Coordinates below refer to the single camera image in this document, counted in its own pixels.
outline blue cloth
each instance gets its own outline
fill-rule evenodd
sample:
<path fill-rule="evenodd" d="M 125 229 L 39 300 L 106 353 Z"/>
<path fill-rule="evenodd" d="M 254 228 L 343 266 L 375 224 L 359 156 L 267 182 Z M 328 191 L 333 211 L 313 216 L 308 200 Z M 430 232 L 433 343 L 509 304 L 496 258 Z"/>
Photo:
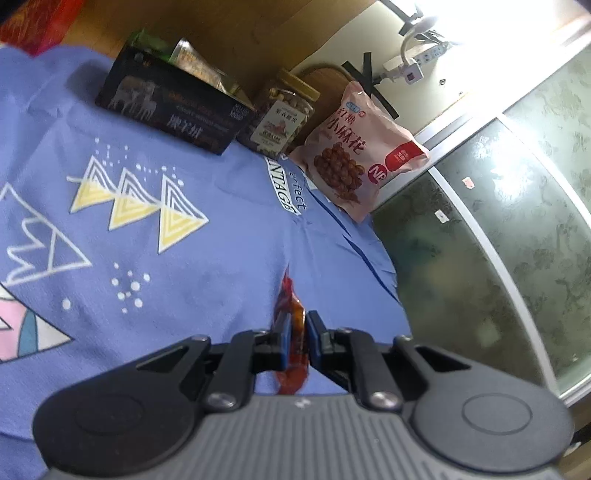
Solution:
<path fill-rule="evenodd" d="M 286 158 L 216 156 L 96 107 L 110 66 L 0 48 L 0 478 L 42 474 L 31 420 L 48 395 L 190 335 L 269 326 L 287 267 L 328 327 L 409 333 L 369 220 Z M 312 371 L 302 393 L 338 391 Z"/>

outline yellow triangle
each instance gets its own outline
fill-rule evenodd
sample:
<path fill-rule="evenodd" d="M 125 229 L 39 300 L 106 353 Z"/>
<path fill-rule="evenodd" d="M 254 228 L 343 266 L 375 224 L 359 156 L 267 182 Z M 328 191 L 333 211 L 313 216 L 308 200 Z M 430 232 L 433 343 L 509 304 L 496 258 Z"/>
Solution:
<path fill-rule="evenodd" d="M 83 180 L 76 192 L 70 213 L 77 212 L 90 205 L 108 202 L 114 198 L 115 194 L 103 188 L 99 183 Z"/>
<path fill-rule="evenodd" d="M 133 197 L 117 197 L 113 203 L 113 212 L 109 221 L 109 230 L 114 230 L 128 223 L 136 222 L 156 212 L 160 207 L 152 203 L 140 202 Z"/>
<path fill-rule="evenodd" d="M 164 252 L 206 223 L 205 219 L 185 215 L 163 206 L 160 209 L 158 253 Z"/>

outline gift box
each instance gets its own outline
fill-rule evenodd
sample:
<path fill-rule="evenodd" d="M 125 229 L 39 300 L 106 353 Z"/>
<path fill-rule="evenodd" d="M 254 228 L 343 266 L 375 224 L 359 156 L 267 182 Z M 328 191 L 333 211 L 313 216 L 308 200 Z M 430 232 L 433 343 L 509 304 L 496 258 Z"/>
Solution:
<path fill-rule="evenodd" d="M 221 155 L 254 109 L 127 43 L 96 104 Z"/>

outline jar lid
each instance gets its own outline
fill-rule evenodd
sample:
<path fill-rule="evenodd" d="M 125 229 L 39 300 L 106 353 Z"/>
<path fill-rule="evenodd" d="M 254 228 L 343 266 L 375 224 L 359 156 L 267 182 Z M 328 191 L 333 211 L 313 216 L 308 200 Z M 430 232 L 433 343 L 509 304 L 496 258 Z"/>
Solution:
<path fill-rule="evenodd" d="M 311 100 L 312 102 L 315 102 L 318 100 L 318 98 L 320 98 L 320 92 L 318 90 L 313 89 L 306 82 L 291 74 L 286 69 L 282 68 L 279 70 L 279 72 L 277 72 L 277 78 L 285 83 L 288 87 L 293 88 L 301 96 Z"/>

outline power plug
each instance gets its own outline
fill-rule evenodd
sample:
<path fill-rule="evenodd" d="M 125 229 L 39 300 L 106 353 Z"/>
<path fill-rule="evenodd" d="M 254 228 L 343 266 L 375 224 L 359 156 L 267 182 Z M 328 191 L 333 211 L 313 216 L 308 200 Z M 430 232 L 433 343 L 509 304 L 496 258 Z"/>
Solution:
<path fill-rule="evenodd" d="M 423 79 L 423 71 L 415 59 L 410 59 L 410 64 L 404 67 L 401 76 L 409 85 L 412 85 Z"/>

